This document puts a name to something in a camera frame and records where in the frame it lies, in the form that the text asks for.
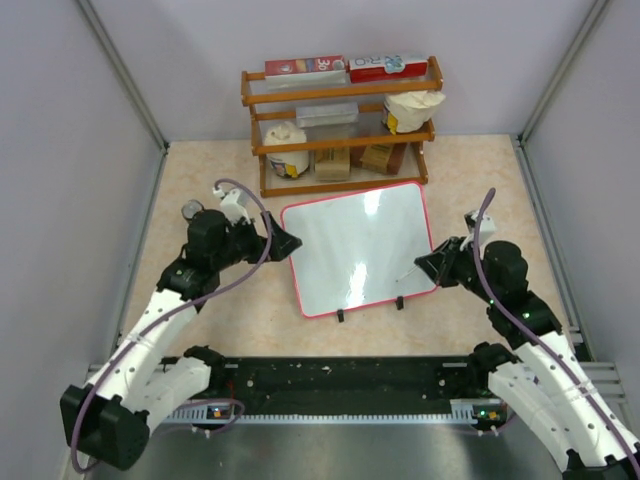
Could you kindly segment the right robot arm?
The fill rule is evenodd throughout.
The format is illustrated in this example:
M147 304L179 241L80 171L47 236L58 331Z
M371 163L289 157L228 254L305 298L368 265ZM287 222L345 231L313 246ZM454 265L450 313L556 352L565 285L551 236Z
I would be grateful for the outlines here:
M503 400L565 479L636 479L639 439L585 373L550 307L529 288L518 246L489 243L481 258L451 237L414 264L442 288L462 286L487 304L504 344L482 343L467 358L467 384Z

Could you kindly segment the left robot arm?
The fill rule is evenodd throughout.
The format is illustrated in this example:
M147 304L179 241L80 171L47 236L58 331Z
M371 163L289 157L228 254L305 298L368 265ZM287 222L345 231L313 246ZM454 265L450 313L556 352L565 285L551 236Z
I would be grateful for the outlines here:
M135 327L84 386L69 386L60 399L73 454L127 470L160 424L184 402L199 393L212 397L224 390L223 358L207 347L188 349L166 373L155 369L205 303L225 292L222 271L241 262L254 269L280 262L302 246L270 212L264 212L262 220L265 236L245 216L230 220L214 209L191 215L187 241L162 272Z

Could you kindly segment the pink framed whiteboard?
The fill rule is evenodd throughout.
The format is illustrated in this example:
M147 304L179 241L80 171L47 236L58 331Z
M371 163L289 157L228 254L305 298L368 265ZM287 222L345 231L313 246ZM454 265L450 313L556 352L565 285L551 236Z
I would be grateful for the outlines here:
M406 182L292 204L284 230L303 245L290 256L306 318L334 315L429 294L423 273L396 279L433 250L423 188Z

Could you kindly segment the white marker pen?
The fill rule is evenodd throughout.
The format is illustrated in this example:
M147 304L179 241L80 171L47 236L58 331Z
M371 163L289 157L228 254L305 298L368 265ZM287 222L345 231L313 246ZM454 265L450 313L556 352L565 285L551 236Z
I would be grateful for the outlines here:
M407 278L409 275L411 275L413 272L416 271L418 267L417 266L413 266L412 268L410 268L407 272L403 273L400 277L398 277L396 279L396 282L400 282L402 280L404 280L405 278Z

